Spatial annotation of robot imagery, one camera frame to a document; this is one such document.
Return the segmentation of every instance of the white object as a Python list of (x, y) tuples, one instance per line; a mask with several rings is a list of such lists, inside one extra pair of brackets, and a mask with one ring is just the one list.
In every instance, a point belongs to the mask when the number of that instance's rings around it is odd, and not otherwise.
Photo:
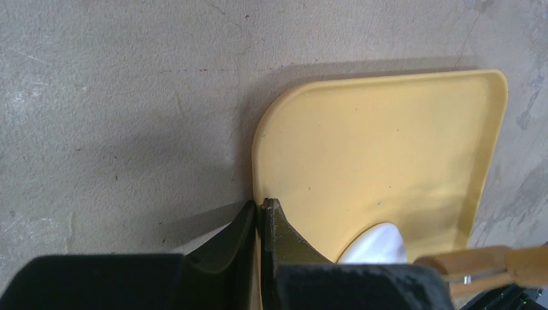
[(399, 229), (382, 223), (365, 231), (343, 252), (340, 264), (405, 264), (407, 253)]

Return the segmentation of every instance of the concrete floor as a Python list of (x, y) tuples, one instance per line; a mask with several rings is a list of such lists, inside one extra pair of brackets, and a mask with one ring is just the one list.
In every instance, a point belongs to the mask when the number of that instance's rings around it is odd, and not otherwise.
[(268, 105), (318, 79), (502, 70), (470, 246), (548, 239), (546, 0), (3, 0), (0, 29), (0, 291), (41, 254), (185, 251), (251, 198)]

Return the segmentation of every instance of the wooden handle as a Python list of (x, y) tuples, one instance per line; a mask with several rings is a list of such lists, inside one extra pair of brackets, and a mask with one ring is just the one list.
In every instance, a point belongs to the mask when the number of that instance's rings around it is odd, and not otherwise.
[(506, 269), (504, 257), (508, 251), (510, 251), (510, 248), (504, 246), (461, 250), (422, 256), (413, 264), (432, 267), (442, 276), (466, 276)]
[(471, 276), (468, 284), (449, 283), (453, 298), (514, 282), (523, 287), (548, 285), (548, 247), (520, 250), (504, 246), (469, 249), (422, 256), (414, 264), (434, 268), (445, 280)]
[(519, 286), (548, 285), (548, 247), (510, 251), (506, 254), (506, 266)]

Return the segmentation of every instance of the gray concrete surface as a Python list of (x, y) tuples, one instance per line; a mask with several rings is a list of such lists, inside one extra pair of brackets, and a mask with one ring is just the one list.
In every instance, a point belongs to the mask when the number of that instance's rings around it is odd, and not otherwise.
[(47, 253), (184, 248), (251, 197), (266, 107), (304, 81), (498, 68), (470, 246), (548, 237), (548, 1), (0, 3), (0, 291)]

